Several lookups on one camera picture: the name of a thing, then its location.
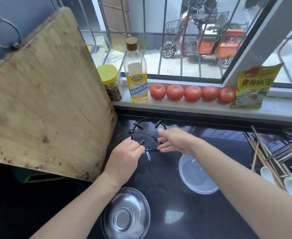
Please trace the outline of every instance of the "white window sill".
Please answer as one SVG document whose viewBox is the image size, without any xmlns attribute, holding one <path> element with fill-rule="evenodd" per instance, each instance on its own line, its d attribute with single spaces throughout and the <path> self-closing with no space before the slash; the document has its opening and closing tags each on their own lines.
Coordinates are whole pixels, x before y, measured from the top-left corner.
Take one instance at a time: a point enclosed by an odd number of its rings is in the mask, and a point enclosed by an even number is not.
<svg viewBox="0 0 292 239">
<path fill-rule="evenodd" d="M 263 100 L 262 108 L 258 110 L 230 109 L 229 105 L 221 105 L 217 103 L 217 101 L 204 103 L 202 100 L 200 100 L 194 104 L 190 104 L 186 102 L 184 98 L 178 102 L 171 102 L 167 97 L 161 101 L 156 101 L 150 97 L 148 90 L 148 100 L 146 102 L 133 103 L 130 99 L 129 90 L 127 87 L 125 87 L 123 99 L 119 102 L 113 102 L 113 105 L 292 122 L 292 100 L 282 98 L 266 97 Z"/>
</svg>

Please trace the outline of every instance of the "tomato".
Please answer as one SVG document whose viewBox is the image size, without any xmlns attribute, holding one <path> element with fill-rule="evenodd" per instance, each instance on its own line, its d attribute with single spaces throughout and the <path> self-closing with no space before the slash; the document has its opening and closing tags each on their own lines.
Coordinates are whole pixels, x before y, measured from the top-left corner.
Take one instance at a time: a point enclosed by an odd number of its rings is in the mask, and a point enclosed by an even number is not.
<svg viewBox="0 0 292 239">
<path fill-rule="evenodd" d="M 166 92 L 168 99 L 171 101 L 179 101 L 184 96 L 184 88 L 177 84 L 168 86 Z"/>
<path fill-rule="evenodd" d="M 222 104 L 230 104 L 236 99 L 236 91 L 230 87 L 223 88 L 219 92 L 218 101 Z"/>
<path fill-rule="evenodd" d="M 166 95 L 166 89 L 163 84 L 156 83 L 151 86 L 150 88 L 150 96 L 154 100 L 161 100 L 165 97 Z"/>
<path fill-rule="evenodd" d="M 205 86 L 202 89 L 202 100 L 205 102 L 212 102 L 218 98 L 219 90 L 214 85 Z"/>
<path fill-rule="evenodd" d="M 199 101 L 202 96 L 201 89 L 195 85 L 188 86 L 184 93 L 185 100 L 191 103 Z"/>
</svg>

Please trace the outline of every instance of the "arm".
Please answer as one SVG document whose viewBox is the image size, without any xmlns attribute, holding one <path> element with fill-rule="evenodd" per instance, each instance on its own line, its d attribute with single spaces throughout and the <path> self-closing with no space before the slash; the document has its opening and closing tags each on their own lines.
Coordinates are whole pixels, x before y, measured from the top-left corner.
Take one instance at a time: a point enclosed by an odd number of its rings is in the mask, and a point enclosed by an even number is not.
<svg viewBox="0 0 292 239">
<path fill-rule="evenodd" d="M 144 150 L 130 137 L 121 142 L 96 181 L 30 239 L 86 239 L 104 207 L 136 170 Z"/>
<path fill-rule="evenodd" d="M 193 155 L 261 239 L 292 238 L 292 196 L 209 143 L 177 128 L 159 130 L 161 152 Z"/>
</svg>

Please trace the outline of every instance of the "metal hook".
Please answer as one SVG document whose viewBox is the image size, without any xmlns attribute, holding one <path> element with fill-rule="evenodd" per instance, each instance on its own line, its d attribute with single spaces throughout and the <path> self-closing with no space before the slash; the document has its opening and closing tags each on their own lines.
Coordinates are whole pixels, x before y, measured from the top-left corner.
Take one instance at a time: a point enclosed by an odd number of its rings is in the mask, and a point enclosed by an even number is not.
<svg viewBox="0 0 292 239">
<path fill-rule="evenodd" d="M 22 41 L 21 41 L 21 34 L 20 34 L 18 28 L 17 28 L 12 22 L 10 22 L 10 21 L 8 21 L 8 20 L 6 20 L 6 19 L 3 19 L 3 18 L 1 17 L 1 15 L 0 15 L 0 22 L 5 22 L 5 23 L 9 24 L 11 27 L 13 27 L 13 28 L 16 30 L 16 32 L 17 32 L 17 34 L 18 34 L 18 37 L 19 37 L 17 43 L 10 44 L 9 46 L 4 46 L 4 45 L 1 45 L 1 44 L 0 44 L 0 47 L 1 47 L 1 48 L 5 48 L 5 49 L 7 49 L 7 48 L 11 48 L 11 49 L 13 49 L 13 50 L 17 50 L 17 49 L 19 49 L 19 47 L 21 46 L 21 42 L 22 42 Z"/>
</svg>

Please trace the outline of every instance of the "orange electric tricycle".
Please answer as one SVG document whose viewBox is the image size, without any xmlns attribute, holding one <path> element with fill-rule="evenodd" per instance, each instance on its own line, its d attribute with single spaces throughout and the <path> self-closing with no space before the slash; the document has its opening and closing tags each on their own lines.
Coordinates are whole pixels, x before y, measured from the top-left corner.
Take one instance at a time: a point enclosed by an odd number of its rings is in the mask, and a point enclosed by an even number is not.
<svg viewBox="0 0 292 239">
<path fill-rule="evenodd" d="M 226 30 L 229 12 L 221 12 L 210 16 L 205 33 L 203 34 L 207 20 L 205 18 L 200 18 L 199 13 L 194 13 L 189 16 L 189 19 L 197 26 L 198 36 L 196 37 L 196 41 L 191 42 L 187 42 L 186 36 L 182 47 L 187 14 L 188 10 L 184 12 L 180 20 L 166 23 L 166 33 L 176 33 L 180 35 L 172 36 L 172 40 L 166 42 L 161 48 L 163 58 L 172 58 L 176 54 L 178 47 L 183 57 L 200 56 L 202 59 L 212 61 L 217 61 L 220 57 L 222 68 L 227 68 L 233 60 L 237 49 L 241 46 L 241 39 L 244 37 L 249 23 L 231 23 Z"/>
</svg>

